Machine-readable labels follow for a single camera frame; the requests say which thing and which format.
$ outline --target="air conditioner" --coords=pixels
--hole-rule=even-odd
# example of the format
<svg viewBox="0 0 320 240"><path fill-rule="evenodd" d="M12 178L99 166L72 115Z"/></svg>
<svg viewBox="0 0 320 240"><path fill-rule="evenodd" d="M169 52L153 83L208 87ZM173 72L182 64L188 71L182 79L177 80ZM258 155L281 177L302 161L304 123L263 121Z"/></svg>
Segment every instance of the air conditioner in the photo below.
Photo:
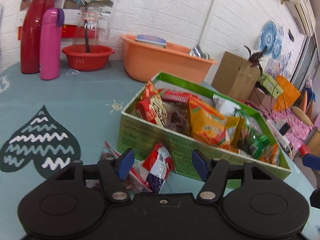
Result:
<svg viewBox="0 0 320 240"><path fill-rule="evenodd" d="M316 28L316 20L313 15L309 0L286 0L294 20L301 33L306 36L312 36Z"/></svg>

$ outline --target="red bottle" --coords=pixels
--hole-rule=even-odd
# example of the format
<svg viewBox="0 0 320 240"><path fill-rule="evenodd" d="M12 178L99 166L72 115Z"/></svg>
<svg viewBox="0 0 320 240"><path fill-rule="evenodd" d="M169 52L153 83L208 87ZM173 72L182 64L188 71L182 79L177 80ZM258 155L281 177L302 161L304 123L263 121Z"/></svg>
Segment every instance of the red bottle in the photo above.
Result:
<svg viewBox="0 0 320 240"><path fill-rule="evenodd" d="M54 6L54 0L32 0L21 31L21 73L39 72L39 50L42 16Z"/></svg>

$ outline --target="silver rivet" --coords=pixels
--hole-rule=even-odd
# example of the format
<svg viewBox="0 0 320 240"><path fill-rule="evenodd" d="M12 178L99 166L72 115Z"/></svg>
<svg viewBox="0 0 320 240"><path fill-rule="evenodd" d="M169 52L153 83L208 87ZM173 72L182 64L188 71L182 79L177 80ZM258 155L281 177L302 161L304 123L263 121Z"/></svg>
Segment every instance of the silver rivet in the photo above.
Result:
<svg viewBox="0 0 320 240"><path fill-rule="evenodd" d="M211 200L211 199L214 199L215 197L216 197L215 193L211 191L204 191L200 193L200 198L202 199Z"/></svg>
<svg viewBox="0 0 320 240"><path fill-rule="evenodd" d="M112 194L112 198L115 200L125 200L128 197L128 194L122 191L118 191Z"/></svg>

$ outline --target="red bowl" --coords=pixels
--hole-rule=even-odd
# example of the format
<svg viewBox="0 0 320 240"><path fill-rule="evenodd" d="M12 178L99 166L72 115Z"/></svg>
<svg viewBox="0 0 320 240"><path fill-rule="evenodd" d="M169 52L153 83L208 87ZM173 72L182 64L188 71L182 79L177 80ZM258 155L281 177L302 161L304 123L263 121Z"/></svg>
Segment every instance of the red bowl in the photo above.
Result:
<svg viewBox="0 0 320 240"><path fill-rule="evenodd" d="M70 68L78 71L95 71L102 69L115 50L102 45L90 46L90 53L86 53L85 45L72 45L65 47L62 52L66 54Z"/></svg>

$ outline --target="pink thermos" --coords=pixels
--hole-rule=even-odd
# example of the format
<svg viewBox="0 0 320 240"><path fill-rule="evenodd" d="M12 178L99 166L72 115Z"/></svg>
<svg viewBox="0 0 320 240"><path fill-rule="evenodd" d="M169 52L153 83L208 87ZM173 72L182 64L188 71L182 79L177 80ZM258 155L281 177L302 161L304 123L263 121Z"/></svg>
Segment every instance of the pink thermos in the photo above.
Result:
<svg viewBox="0 0 320 240"><path fill-rule="evenodd" d="M45 11L40 35L40 78L55 79L60 74L60 44L64 13L60 8Z"/></svg>

